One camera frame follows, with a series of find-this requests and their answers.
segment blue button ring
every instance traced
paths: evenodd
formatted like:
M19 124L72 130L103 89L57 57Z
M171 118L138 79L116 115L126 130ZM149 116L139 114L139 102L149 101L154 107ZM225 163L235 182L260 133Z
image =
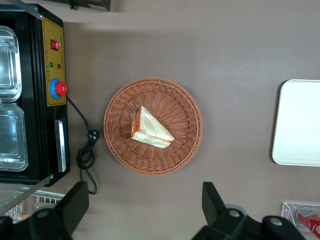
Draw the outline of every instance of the blue button ring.
M60 80L58 78L54 78L50 82L50 93L51 93L51 95L52 95L52 97L54 99L59 99L60 98L60 96L57 95L56 89L55 89L57 82L60 82Z

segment sandwich wrapper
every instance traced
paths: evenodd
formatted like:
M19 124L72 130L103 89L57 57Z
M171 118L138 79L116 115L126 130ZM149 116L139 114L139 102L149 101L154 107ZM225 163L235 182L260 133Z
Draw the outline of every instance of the sandwich wrapper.
M175 138L144 107L139 107L132 115L131 138L158 148L167 148Z

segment stainless steel tray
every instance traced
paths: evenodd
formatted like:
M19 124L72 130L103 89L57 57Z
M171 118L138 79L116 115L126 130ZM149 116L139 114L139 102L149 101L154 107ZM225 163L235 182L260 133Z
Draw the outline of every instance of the stainless steel tray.
M0 103L0 171L21 172L28 166L25 115L13 103Z
M0 102L12 103L22 92L18 39L14 31L0 26Z

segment red packaging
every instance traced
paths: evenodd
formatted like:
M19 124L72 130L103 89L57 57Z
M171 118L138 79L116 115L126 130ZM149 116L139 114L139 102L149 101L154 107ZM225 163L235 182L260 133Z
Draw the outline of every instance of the red packaging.
M296 212L296 217L320 240L320 217L308 207Z

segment brown woven basket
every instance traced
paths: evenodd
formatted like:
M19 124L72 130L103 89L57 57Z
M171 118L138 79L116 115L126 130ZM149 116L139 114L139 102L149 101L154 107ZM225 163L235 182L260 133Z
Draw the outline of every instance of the brown woven basket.
M131 114L146 107L173 135L167 148L131 139ZM203 133L199 108L180 85L148 77L122 87L104 115L104 137L114 157L125 167L144 175L165 175L179 170L196 153Z

